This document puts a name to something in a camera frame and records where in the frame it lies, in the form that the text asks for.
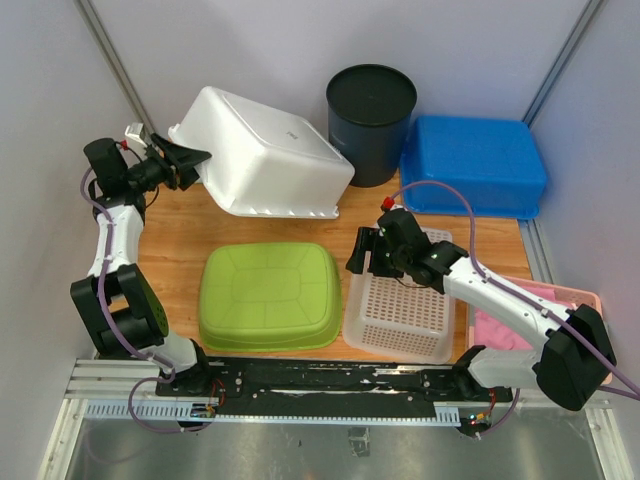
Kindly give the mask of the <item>white rectangular plastic tub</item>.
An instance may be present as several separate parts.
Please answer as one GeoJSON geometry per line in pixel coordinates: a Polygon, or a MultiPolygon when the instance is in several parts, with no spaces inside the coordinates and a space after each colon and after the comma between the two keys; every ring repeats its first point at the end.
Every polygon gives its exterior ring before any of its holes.
{"type": "Polygon", "coordinates": [[[168,136],[210,153],[196,171],[217,205],[236,216],[336,219],[355,174],[303,117],[211,86],[168,136]]]}

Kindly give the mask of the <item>white perforated plastic basket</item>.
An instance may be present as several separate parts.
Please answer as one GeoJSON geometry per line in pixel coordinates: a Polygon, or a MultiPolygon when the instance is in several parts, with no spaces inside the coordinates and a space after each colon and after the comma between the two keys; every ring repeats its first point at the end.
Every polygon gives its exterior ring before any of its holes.
{"type": "Polygon", "coordinates": [[[342,327],[345,342],[403,362],[448,362],[454,343],[454,299],[421,287],[408,275],[376,277],[366,269],[351,276],[342,327]]]}

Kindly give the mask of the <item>lime green plastic basin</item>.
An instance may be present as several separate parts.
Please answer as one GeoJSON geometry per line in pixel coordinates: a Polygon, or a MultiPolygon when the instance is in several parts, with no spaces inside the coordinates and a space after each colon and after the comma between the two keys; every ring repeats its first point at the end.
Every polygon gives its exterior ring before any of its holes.
{"type": "Polygon", "coordinates": [[[228,245],[205,264],[199,335],[225,352],[323,348],[342,324],[342,290],[334,257],[315,243],[228,245]]]}

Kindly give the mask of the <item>dark grey round bucket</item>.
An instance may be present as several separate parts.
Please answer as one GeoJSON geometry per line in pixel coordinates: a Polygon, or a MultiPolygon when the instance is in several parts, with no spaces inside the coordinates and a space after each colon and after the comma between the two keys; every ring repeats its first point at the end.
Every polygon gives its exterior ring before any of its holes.
{"type": "Polygon", "coordinates": [[[354,65],[328,82],[329,142],[353,165],[353,186],[376,187],[395,175],[417,100],[409,77],[385,65],[354,65]]]}

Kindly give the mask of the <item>large blue plastic tub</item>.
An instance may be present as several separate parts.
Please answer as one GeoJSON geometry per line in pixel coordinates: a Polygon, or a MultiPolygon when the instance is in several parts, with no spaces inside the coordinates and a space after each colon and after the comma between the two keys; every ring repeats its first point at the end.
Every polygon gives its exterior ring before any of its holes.
{"type": "Polygon", "coordinates": [[[547,175],[528,126],[515,120],[420,116],[400,160],[401,184],[435,180],[477,216],[530,220],[547,175]]]}

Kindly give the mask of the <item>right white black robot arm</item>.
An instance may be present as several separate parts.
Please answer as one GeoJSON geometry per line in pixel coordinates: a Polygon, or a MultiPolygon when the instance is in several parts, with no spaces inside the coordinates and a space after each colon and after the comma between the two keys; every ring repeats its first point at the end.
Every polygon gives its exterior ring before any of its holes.
{"type": "Polygon", "coordinates": [[[387,210],[361,227],[346,268],[376,277],[408,276],[421,286],[488,313],[527,350],[469,349],[453,375],[455,392],[474,400],[488,388],[538,388],[556,405],[581,410],[616,364],[601,313],[547,300],[482,266],[450,241],[433,242],[412,213],[387,210]]]}

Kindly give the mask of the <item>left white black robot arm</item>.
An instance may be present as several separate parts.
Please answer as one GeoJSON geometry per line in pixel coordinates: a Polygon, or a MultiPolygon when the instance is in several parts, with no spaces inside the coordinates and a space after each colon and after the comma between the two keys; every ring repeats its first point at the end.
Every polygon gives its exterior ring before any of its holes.
{"type": "Polygon", "coordinates": [[[201,396],[214,386],[207,356],[194,340],[170,329],[137,260],[146,193],[161,185],[186,190],[198,178],[197,166],[211,155],[152,134],[128,165],[122,155],[127,147],[124,141],[100,138],[83,149],[90,168],[80,190],[92,207],[99,238],[87,276],[70,287],[71,299],[100,356],[155,364],[157,393],[201,396]]]}

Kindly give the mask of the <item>pink cloth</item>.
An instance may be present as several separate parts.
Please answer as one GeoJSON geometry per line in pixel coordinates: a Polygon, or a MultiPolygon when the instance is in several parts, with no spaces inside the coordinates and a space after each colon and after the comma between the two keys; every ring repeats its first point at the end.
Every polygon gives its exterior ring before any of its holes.
{"type": "MultiPolygon", "coordinates": [[[[557,296],[550,284],[525,281],[515,277],[508,277],[518,286],[539,295],[546,300],[555,301],[557,296]]],[[[501,351],[531,350],[531,345],[515,331],[499,322],[482,310],[469,307],[470,320],[468,329],[468,346],[484,345],[487,348],[501,351]]]]}

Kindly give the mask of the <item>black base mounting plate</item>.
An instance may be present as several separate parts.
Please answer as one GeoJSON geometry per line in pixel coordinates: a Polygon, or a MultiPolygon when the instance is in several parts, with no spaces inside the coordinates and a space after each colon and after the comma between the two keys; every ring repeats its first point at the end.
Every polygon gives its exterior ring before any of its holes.
{"type": "Polygon", "coordinates": [[[450,365],[276,359],[208,358],[209,374],[159,383],[158,396],[223,400],[218,413],[389,415],[433,413],[437,402],[468,406],[512,401],[505,387],[485,388],[450,365]]]}

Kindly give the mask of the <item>pink perforated plastic basket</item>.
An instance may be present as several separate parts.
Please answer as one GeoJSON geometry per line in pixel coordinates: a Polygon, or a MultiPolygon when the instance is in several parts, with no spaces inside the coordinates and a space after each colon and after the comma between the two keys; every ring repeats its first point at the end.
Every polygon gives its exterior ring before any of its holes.
{"type": "MultiPolygon", "coordinates": [[[[585,290],[569,288],[569,287],[564,287],[560,285],[554,285],[554,284],[550,284],[550,285],[554,288],[557,296],[557,300],[555,300],[554,302],[561,303],[571,308],[578,307],[581,304],[586,304],[594,308],[595,310],[597,310],[599,313],[602,313],[601,300],[597,294],[593,292],[585,291],[585,290]]],[[[468,329],[469,329],[469,320],[470,320],[469,307],[474,308],[471,305],[467,307],[468,329]]],[[[468,346],[468,329],[467,329],[467,347],[470,348],[468,346]]]]}

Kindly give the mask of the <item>grey aluminium frame rail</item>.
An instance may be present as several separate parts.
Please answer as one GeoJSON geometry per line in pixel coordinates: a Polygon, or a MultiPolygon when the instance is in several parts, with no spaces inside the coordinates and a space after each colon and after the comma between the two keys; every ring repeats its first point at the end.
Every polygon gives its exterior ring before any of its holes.
{"type": "Polygon", "coordinates": [[[105,60],[112,76],[118,84],[135,118],[141,122],[149,132],[155,133],[155,123],[151,119],[142,99],[135,88],[111,37],[104,26],[93,1],[73,0],[82,17],[89,33],[94,39],[103,59],[105,60]]]}

